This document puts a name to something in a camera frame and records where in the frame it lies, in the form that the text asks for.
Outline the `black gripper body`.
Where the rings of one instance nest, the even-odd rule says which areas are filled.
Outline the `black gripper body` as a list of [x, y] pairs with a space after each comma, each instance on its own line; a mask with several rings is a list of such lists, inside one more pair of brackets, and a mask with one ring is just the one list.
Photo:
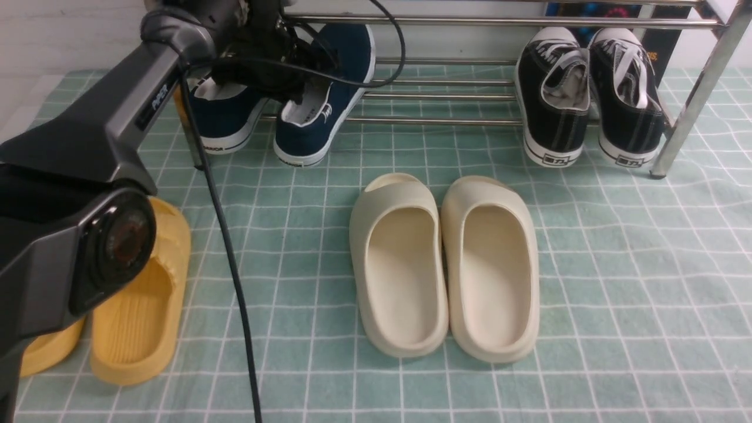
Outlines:
[[236, 83], [280, 103], [300, 104], [313, 72], [335, 70], [335, 52], [306, 22], [284, 13], [287, 1], [247, 1], [246, 21], [212, 65], [218, 84]]

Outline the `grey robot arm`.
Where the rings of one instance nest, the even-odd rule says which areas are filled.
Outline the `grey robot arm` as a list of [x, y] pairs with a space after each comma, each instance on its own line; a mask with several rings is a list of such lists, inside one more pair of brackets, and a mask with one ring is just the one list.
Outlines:
[[139, 146], [192, 69], [241, 29], [287, 50], [290, 1], [161, 1], [140, 45], [52, 120], [2, 142], [2, 421], [14, 420], [22, 355], [131, 282], [157, 225]]

